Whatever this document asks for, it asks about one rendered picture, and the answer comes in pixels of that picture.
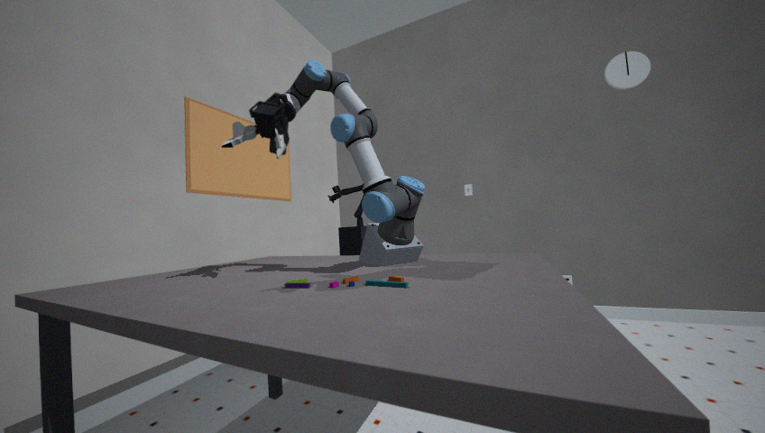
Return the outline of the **turquoise rod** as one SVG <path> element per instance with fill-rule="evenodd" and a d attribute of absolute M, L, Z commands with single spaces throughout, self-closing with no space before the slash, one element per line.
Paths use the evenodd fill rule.
<path fill-rule="evenodd" d="M 407 282 L 400 281 L 365 281 L 366 286 L 380 286 L 380 287 L 393 287 L 393 288 L 408 288 Z"/>

